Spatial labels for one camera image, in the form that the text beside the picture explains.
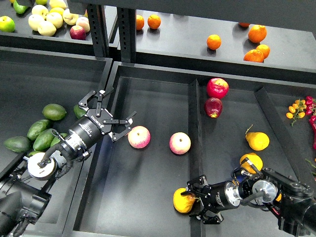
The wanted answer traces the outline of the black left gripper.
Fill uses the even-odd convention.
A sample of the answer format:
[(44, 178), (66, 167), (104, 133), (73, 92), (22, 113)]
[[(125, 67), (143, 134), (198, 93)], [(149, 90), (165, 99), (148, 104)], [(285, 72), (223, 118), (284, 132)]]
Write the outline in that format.
[(113, 90), (113, 87), (109, 90), (91, 90), (78, 102), (79, 108), (87, 113), (70, 127), (69, 132), (79, 137), (77, 140), (80, 146), (88, 149), (104, 135), (108, 135), (113, 142), (116, 142), (132, 130), (131, 125), (136, 111), (125, 119), (115, 119), (107, 110), (102, 110), (103, 99)]

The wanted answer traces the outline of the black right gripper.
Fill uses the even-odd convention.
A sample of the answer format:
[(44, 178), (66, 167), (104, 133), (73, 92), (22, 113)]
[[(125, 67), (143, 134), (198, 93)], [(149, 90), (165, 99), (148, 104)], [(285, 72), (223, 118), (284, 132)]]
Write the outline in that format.
[(182, 196), (194, 195), (206, 198), (204, 208), (199, 213), (191, 213), (189, 217), (200, 220), (205, 225), (219, 225), (224, 217), (220, 211), (236, 209), (240, 205), (241, 198), (237, 195), (236, 186), (231, 181), (225, 181), (209, 185), (206, 175), (200, 175), (187, 182)]

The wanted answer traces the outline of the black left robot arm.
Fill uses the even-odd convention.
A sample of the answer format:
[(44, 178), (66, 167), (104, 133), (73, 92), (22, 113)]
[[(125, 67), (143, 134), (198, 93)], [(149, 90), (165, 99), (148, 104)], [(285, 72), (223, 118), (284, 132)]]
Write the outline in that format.
[(102, 105), (109, 95), (104, 90), (90, 91), (79, 102), (84, 114), (62, 136), (56, 129), (50, 135), (59, 139), (51, 148), (40, 149), (29, 156), (18, 156), (0, 173), (0, 235), (23, 235), (29, 224), (35, 224), (51, 199), (54, 183), (67, 174), (76, 162), (90, 157), (91, 148), (108, 135), (116, 142), (132, 130), (135, 112), (116, 119)]

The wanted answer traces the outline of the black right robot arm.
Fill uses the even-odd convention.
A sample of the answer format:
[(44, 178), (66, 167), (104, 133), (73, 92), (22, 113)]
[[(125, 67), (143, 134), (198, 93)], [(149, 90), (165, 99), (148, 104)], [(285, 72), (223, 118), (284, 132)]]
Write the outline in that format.
[(201, 175), (187, 182), (181, 197), (200, 201), (202, 209), (192, 216), (204, 224), (217, 225), (222, 211), (242, 206), (271, 212), (278, 228), (295, 237), (315, 234), (316, 198), (312, 188), (270, 168), (259, 169), (245, 158), (231, 172), (231, 180), (209, 184)]

